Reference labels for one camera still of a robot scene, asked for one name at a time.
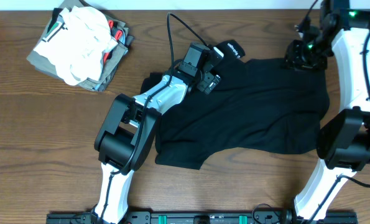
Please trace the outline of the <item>black t-shirt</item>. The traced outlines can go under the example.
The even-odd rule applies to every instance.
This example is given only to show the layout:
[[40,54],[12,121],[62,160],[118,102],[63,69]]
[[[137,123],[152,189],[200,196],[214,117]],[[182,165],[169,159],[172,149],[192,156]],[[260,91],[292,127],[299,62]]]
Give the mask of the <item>black t-shirt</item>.
[[282,58],[243,62],[234,40],[218,44],[221,80],[194,91],[162,115],[155,137],[159,165],[200,169],[214,153],[242,147],[276,154],[315,149],[330,105],[323,70],[294,70]]

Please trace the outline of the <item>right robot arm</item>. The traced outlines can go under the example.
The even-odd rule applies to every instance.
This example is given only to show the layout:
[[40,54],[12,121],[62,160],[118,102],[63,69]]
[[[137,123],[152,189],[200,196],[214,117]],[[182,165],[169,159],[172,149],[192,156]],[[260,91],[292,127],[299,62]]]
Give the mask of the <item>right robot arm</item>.
[[339,113],[321,128],[318,162],[281,223],[356,223],[355,212],[331,212],[330,203],[347,181],[370,164],[370,11],[349,1],[320,2],[318,26],[305,16],[300,38],[287,48],[284,67],[323,70],[336,59],[340,81]]

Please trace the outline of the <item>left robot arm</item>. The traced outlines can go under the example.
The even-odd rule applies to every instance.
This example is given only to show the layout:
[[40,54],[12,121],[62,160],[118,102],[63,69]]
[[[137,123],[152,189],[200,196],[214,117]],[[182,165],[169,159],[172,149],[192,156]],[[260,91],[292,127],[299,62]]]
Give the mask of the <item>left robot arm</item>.
[[193,90],[211,93],[221,80],[213,69],[224,57],[217,47],[193,42],[184,58],[174,61],[148,90],[115,97],[94,143],[103,180],[92,223],[123,221],[133,175],[150,152],[162,115]]

